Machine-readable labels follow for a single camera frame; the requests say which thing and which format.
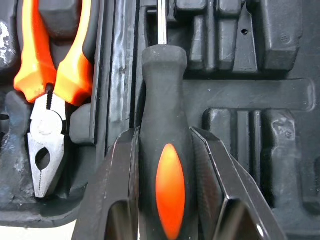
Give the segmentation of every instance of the scratch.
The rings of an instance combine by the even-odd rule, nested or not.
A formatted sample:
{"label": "scratch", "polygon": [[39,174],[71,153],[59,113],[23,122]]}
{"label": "scratch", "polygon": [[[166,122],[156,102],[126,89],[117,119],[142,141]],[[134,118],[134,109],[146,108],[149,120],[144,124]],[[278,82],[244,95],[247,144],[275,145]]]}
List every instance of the scratch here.
{"label": "scratch", "polygon": [[0,58],[3,59],[4,64],[8,64],[8,53],[12,53],[9,46],[10,34],[8,27],[3,21],[0,21]]}

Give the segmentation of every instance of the pliers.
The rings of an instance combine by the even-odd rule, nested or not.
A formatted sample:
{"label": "pliers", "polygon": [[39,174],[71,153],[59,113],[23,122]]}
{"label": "pliers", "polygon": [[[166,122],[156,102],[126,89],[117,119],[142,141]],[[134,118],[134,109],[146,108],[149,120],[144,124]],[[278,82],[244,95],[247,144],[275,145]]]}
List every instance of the pliers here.
{"label": "pliers", "polygon": [[[28,150],[34,193],[44,198],[56,188],[64,167],[66,103],[78,107],[92,94],[93,65],[89,59],[96,47],[99,0],[82,0],[78,32],[57,69],[39,0],[24,0],[22,6],[22,63],[14,88],[34,103]],[[45,153],[49,153],[47,161],[43,161]]]}

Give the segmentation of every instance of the small hole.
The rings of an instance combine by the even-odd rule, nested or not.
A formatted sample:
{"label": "small hole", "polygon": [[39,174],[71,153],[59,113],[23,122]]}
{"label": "small hole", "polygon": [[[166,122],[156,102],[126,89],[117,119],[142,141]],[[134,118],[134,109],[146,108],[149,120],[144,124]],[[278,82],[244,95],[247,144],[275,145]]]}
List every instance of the small hole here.
{"label": "small hole", "polygon": [[6,121],[9,120],[9,116],[6,114],[0,114],[0,121]]}
{"label": "small hole", "polygon": [[241,30],[241,33],[242,33],[243,35],[247,35],[247,34],[249,33],[249,31],[248,31],[247,29],[242,29],[242,30]]}
{"label": "small hole", "polygon": [[42,171],[48,167],[50,163],[50,153],[48,149],[42,148],[35,156],[35,165],[37,168]]}

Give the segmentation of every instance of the black rubber grip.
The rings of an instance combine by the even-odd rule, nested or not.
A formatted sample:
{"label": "black rubber grip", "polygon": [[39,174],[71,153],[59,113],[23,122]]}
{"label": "black rubber grip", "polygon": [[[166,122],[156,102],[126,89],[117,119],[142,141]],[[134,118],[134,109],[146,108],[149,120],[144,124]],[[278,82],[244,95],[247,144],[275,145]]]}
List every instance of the black rubber grip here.
{"label": "black rubber grip", "polygon": [[82,48],[84,56],[91,63],[95,60],[99,13],[100,0],[91,0],[90,22]]}
{"label": "black rubber grip", "polygon": [[178,239],[189,239],[191,222],[196,216],[194,152],[183,104],[186,67],[186,52],[177,46],[155,45],[142,53],[146,100],[140,133],[139,201],[147,239],[167,239],[156,201],[156,175],[167,144],[174,145],[184,175],[185,208]]}

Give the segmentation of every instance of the orange handle inlay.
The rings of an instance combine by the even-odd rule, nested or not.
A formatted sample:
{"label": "orange handle inlay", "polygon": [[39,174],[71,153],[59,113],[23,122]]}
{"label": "orange handle inlay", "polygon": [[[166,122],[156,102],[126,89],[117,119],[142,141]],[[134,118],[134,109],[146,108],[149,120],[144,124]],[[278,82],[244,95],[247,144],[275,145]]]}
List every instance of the orange handle inlay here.
{"label": "orange handle inlay", "polygon": [[39,0],[24,0],[22,7],[23,49],[21,68],[14,78],[14,88],[33,103],[55,84],[57,71],[50,54],[49,35],[38,11]]}
{"label": "orange handle inlay", "polygon": [[56,95],[75,106],[80,106],[92,94],[93,67],[83,53],[91,1],[82,1],[78,32],[69,53],[58,67],[54,88]]}
{"label": "orange handle inlay", "polygon": [[172,144],[167,144],[162,151],[156,173],[155,194],[164,232],[169,240],[175,240],[184,218],[186,189],[183,168]]}

